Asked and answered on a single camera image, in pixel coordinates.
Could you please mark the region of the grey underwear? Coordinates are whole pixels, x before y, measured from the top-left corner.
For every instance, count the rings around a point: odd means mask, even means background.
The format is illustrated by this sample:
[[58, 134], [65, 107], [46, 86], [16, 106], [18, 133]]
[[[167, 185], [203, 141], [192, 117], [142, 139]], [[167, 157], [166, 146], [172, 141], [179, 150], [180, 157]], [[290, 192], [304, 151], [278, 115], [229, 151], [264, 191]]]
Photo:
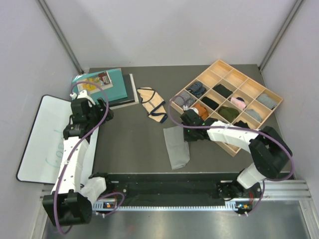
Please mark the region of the grey underwear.
[[190, 161], [189, 144], [184, 140], [183, 128], [164, 128], [163, 133], [172, 170], [183, 168]]

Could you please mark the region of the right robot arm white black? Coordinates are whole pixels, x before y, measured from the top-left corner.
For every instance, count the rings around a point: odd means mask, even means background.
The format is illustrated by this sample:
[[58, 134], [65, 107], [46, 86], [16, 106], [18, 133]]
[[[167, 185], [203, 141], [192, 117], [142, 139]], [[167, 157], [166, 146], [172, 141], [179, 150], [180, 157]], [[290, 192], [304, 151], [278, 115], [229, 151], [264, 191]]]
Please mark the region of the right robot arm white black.
[[220, 186], [219, 192], [223, 198], [245, 197], [252, 188], [260, 186], [260, 181], [276, 180], [292, 159], [292, 151], [270, 126], [256, 130], [234, 126], [215, 118], [203, 120], [194, 110], [185, 111], [180, 118], [187, 141], [222, 142], [251, 155], [252, 164], [243, 169], [231, 183]]

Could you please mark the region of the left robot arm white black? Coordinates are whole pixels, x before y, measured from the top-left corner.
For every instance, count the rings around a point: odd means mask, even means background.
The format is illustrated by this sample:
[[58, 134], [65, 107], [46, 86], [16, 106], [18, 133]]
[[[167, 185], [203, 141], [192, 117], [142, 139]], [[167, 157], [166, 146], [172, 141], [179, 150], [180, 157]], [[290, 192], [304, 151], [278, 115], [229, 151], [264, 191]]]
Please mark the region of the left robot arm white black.
[[43, 207], [52, 224], [59, 230], [64, 226], [87, 224], [91, 221], [93, 205], [98, 197], [109, 197], [113, 185], [104, 176], [88, 178], [84, 186], [81, 176], [86, 151], [92, 133], [113, 118], [108, 102], [96, 103], [87, 98], [71, 102], [72, 114], [63, 130], [63, 158], [57, 181], [51, 194], [43, 197]]

